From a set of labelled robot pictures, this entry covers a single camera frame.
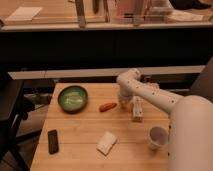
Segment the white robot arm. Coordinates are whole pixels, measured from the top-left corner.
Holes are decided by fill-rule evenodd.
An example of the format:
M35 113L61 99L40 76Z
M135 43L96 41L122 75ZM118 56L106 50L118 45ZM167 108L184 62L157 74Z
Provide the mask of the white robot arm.
M140 71L117 76L118 97L140 96L169 116L168 171L213 171L213 103L182 96L139 81Z

